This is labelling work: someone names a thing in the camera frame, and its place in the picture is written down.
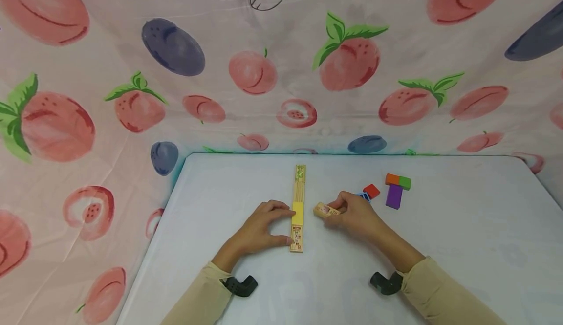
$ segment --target wooden ruler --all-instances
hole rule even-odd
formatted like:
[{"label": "wooden ruler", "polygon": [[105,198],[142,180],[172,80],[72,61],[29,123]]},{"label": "wooden ruler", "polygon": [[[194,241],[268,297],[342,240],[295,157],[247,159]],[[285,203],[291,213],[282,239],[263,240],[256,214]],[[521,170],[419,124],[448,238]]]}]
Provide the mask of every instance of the wooden ruler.
[{"label": "wooden ruler", "polygon": [[292,210],[295,215],[291,218],[291,237],[293,244],[290,252],[303,253],[303,210],[305,203],[305,165],[295,166],[295,180],[293,183]]}]

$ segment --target green block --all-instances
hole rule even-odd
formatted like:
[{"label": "green block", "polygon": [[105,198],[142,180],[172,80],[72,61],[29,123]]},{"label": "green block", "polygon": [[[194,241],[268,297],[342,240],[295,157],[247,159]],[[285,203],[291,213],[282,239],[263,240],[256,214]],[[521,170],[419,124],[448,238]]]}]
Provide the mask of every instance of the green block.
[{"label": "green block", "polygon": [[399,185],[405,189],[405,191],[411,190],[411,179],[408,177],[399,176]]}]

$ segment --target small wooden block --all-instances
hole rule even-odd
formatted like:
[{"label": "small wooden block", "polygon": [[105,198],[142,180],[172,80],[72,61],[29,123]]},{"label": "small wooden block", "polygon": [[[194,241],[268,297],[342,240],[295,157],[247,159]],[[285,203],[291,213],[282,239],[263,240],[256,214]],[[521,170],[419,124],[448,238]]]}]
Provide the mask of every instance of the small wooden block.
[{"label": "small wooden block", "polygon": [[388,175],[385,177],[385,184],[386,185],[394,184],[394,185],[398,186],[399,185],[399,179],[400,179],[399,176],[396,176],[395,174],[388,173]]},{"label": "small wooden block", "polygon": [[405,189],[405,191],[411,190],[411,179],[408,177],[399,177],[399,185]]},{"label": "small wooden block", "polygon": [[373,184],[370,184],[369,186],[364,188],[364,192],[366,192],[369,195],[370,199],[374,199],[379,195],[379,193],[381,193],[379,189],[377,189],[377,187],[374,186]]}]

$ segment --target beige sleeve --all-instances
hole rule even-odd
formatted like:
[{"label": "beige sleeve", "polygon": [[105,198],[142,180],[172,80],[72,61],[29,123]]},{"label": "beige sleeve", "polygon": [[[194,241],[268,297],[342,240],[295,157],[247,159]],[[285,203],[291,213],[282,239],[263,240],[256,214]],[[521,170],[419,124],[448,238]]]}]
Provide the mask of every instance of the beige sleeve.
[{"label": "beige sleeve", "polygon": [[432,325],[506,325],[429,257],[399,274],[403,276],[401,291]]},{"label": "beige sleeve", "polygon": [[215,324],[231,298],[231,292],[221,283],[230,276],[214,263],[208,263],[160,325]]}]

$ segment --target purple block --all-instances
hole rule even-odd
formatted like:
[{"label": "purple block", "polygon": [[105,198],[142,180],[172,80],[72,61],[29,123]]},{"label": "purple block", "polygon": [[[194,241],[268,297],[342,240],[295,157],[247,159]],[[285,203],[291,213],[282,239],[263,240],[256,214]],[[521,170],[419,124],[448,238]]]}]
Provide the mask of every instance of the purple block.
[{"label": "purple block", "polygon": [[399,209],[401,206],[401,197],[403,196],[403,188],[394,184],[389,185],[388,199],[385,203],[386,206]]}]

